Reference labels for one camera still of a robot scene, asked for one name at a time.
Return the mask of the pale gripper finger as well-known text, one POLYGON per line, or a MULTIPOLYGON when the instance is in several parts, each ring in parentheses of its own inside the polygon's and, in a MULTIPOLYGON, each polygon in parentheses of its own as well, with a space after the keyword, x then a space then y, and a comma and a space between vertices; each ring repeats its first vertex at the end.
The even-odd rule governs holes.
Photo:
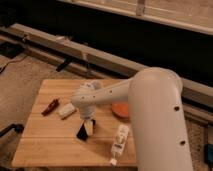
POLYGON ((87 120, 85 123, 85 127, 86 127, 86 132, 88 136, 92 136, 94 131, 94 125, 93 125, 93 121, 92 120, 87 120))
POLYGON ((82 120, 80 128, 82 128, 82 127, 85 128, 84 125, 85 125, 86 122, 87 122, 87 120, 82 120))

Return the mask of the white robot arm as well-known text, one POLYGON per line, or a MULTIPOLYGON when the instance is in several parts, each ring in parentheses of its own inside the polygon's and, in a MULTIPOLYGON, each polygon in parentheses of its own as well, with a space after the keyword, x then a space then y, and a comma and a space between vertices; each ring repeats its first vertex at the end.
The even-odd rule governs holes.
POLYGON ((182 89, 182 80, 175 72, 150 67, 102 89, 80 88, 71 102, 87 119, 90 106, 127 101, 138 171, 193 171, 182 89))

